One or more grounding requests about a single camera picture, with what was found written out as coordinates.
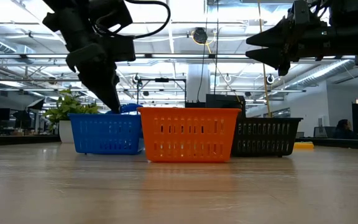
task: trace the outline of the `green plant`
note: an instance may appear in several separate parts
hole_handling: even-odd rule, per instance
[[[47,110],[44,116],[48,116],[49,121],[52,124],[57,124],[59,121],[68,121],[70,120],[68,114],[96,114],[98,113],[98,106],[96,103],[90,105],[81,105],[78,101],[79,95],[75,95],[71,90],[62,90],[60,91],[64,97],[59,97],[56,101],[56,108],[51,108]]]

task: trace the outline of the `white column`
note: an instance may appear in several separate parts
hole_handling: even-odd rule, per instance
[[[196,103],[197,100],[205,103],[206,94],[209,93],[210,83],[209,83],[210,71],[208,69],[208,64],[190,64],[189,71],[187,73],[187,101],[190,103]],[[200,94],[197,99],[198,90],[200,88]]]

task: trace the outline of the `yellow object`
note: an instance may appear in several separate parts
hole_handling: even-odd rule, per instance
[[[294,150],[305,150],[305,149],[314,149],[313,142],[296,142],[293,146]]]

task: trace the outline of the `white pot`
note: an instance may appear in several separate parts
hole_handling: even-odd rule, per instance
[[[74,143],[73,130],[71,129],[71,121],[59,122],[59,135],[62,143]]]

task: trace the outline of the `black basket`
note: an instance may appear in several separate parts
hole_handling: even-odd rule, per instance
[[[238,118],[232,156],[289,156],[302,118]]]

